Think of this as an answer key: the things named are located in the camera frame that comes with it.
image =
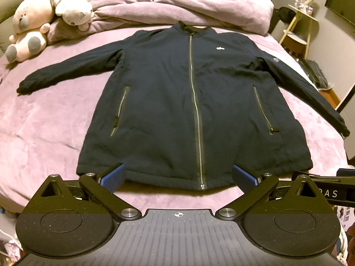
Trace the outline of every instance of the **jacket sleeve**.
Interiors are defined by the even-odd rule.
[[[125,40],[92,49],[60,63],[39,69],[20,82],[17,93],[29,94],[64,80],[114,70],[122,51],[136,42],[143,32],[146,31],[137,31]]]
[[[344,137],[350,135],[344,119],[315,87],[280,59],[260,50],[256,45],[254,47],[256,49],[253,52],[256,52],[263,70],[269,72],[279,86],[305,101]]]

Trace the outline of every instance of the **black bag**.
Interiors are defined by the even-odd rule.
[[[274,12],[271,17],[270,27],[268,33],[271,34],[275,29],[277,23],[281,20],[284,23],[290,24],[293,18],[296,16],[296,13],[287,7],[281,7],[280,9],[274,9]]]
[[[322,70],[319,68],[317,62],[307,59],[299,59],[298,63],[305,71],[308,78],[319,90],[328,90],[329,85]]]

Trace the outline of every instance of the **blue gripper pad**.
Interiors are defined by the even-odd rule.
[[[337,171],[337,176],[355,176],[355,169],[340,168]]]
[[[126,180],[125,165],[122,164],[118,168],[113,169],[100,180],[100,185],[109,190],[111,193],[117,190]]]
[[[234,165],[232,170],[232,178],[234,183],[244,193],[258,185],[258,179],[250,175],[248,172]]]

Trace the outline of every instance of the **teddy bear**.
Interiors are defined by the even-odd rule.
[[[9,63],[23,62],[42,52],[47,45],[46,33],[54,17],[50,0],[24,0],[17,8],[12,43],[5,51]]]
[[[51,0],[55,7],[55,14],[61,16],[65,23],[78,26],[86,31],[93,17],[91,0]]]

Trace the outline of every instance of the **jacket collar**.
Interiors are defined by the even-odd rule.
[[[174,24],[173,28],[175,28],[177,31],[179,31],[184,35],[190,35],[194,33],[194,36],[202,36],[210,32],[215,33],[215,31],[211,27],[197,28],[194,26],[186,25],[183,21],[179,21],[176,24]]]

